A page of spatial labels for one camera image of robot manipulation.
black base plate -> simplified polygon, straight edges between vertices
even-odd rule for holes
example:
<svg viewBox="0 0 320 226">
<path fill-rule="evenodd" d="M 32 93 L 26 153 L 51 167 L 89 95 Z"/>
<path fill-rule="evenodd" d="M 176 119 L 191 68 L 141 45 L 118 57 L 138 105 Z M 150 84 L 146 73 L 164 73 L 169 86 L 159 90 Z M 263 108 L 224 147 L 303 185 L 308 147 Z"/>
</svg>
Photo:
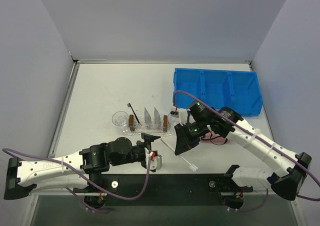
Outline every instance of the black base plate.
<svg viewBox="0 0 320 226">
<path fill-rule="evenodd" d="M 143 174 L 102 174 L 103 184 L 110 192 L 125 197 L 138 195 L 143 187 L 146 176 Z M 116 189 L 111 187 L 113 181 L 118 182 Z M 209 186 L 214 181 L 215 187 Z M 120 200 L 107 196 L 106 206 L 214 206 L 221 205 L 220 193 L 240 193 L 238 187 L 223 173 L 215 174 L 151 174 L 143 196 L 134 201 Z M 245 192 L 252 192 L 246 187 Z M 88 187 L 74 189 L 75 193 L 98 192 Z"/>
</svg>

screw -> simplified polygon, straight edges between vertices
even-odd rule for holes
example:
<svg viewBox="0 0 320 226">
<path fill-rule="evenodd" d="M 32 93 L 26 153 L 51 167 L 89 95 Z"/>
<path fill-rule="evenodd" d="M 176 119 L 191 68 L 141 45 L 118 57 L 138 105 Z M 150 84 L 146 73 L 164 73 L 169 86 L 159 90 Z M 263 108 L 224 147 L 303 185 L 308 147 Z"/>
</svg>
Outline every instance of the screw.
<svg viewBox="0 0 320 226">
<path fill-rule="evenodd" d="M 215 186 L 216 186 L 216 182 L 213 181 L 213 180 L 211 180 L 211 181 L 209 182 L 209 187 L 210 187 L 210 188 L 214 188 Z"/>
</svg>

blue storage tray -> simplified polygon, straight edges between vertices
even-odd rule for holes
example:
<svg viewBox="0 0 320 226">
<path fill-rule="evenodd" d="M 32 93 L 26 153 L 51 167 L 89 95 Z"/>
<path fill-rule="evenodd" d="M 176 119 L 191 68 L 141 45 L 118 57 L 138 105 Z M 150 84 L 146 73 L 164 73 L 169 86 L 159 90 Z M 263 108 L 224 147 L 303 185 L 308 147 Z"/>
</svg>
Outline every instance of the blue storage tray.
<svg viewBox="0 0 320 226">
<path fill-rule="evenodd" d="M 263 99 L 256 72 L 176 68 L 174 90 L 186 91 L 215 109 L 227 106 L 242 116 L 257 116 Z M 176 104 L 186 109 L 193 99 L 176 95 Z"/>
</svg>

white wall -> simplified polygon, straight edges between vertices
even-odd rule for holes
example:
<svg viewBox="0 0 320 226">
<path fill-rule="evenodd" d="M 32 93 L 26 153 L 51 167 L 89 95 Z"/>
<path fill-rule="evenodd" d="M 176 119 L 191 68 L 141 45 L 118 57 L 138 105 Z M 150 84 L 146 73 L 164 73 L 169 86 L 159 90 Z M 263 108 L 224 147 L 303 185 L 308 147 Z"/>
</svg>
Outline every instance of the white wall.
<svg viewBox="0 0 320 226">
<path fill-rule="evenodd" d="M 286 0 L 42 0 L 78 60 L 252 60 Z"/>
<path fill-rule="evenodd" d="M 253 60 L 275 140 L 313 157 L 320 178 L 320 0 L 287 0 Z M 301 194 L 320 198 L 308 178 Z M 301 200 L 308 225 L 319 225 L 320 202 Z"/>
<path fill-rule="evenodd" d="M 41 0 L 0 0 L 0 148 L 48 155 L 73 62 Z M 4 201 L 1 225 L 20 225 L 26 200 Z"/>
</svg>

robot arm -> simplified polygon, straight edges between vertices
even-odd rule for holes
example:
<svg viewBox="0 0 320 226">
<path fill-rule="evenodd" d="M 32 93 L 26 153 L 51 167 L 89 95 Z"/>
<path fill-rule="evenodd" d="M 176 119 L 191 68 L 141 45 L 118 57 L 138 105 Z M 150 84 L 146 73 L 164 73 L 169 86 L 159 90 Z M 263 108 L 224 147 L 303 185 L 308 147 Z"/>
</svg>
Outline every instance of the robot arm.
<svg viewBox="0 0 320 226">
<path fill-rule="evenodd" d="M 232 180 L 239 187 L 271 188 L 284 199 L 293 201 L 296 198 L 307 175 L 301 168 L 296 166 L 288 158 L 274 151 L 273 148 L 285 153 L 306 168 L 309 167 L 312 159 L 308 154 L 305 152 L 296 154 L 278 145 L 263 135 L 258 128 L 252 127 L 241 115 L 231 108 L 223 107 L 219 113 L 245 130 L 248 130 L 253 135 L 243 132 L 225 119 L 218 117 L 197 101 L 194 101 L 189 106 L 188 111 L 190 111 L 195 122 L 189 123 L 184 121 L 174 127 L 177 136 L 176 155 L 182 154 L 197 146 L 200 137 L 203 137 L 209 132 L 219 134 L 223 138 L 241 145 L 269 166 L 269 168 L 263 169 L 243 168 L 239 165 L 231 166 L 226 174 L 232 175 Z M 266 144 L 257 140 L 256 137 L 262 138 L 272 145 L 272 147 L 268 147 Z"/>
<path fill-rule="evenodd" d="M 161 155 L 151 149 L 151 142 L 160 137 L 146 133 L 142 133 L 141 137 L 144 142 L 137 141 L 134 146 L 129 139 L 120 137 L 109 143 L 92 145 L 81 151 L 53 158 L 56 162 L 24 161 L 12 157 L 8 163 L 4 199 L 21 199 L 30 193 L 47 189 L 90 188 L 87 181 L 75 175 L 71 168 L 82 174 L 88 174 L 87 178 L 101 187 L 103 186 L 101 173 L 109 171 L 110 165 L 140 162 L 142 167 L 147 168 L 149 158 L 152 157 L 150 168 L 152 171 L 160 169 Z"/>
</svg>

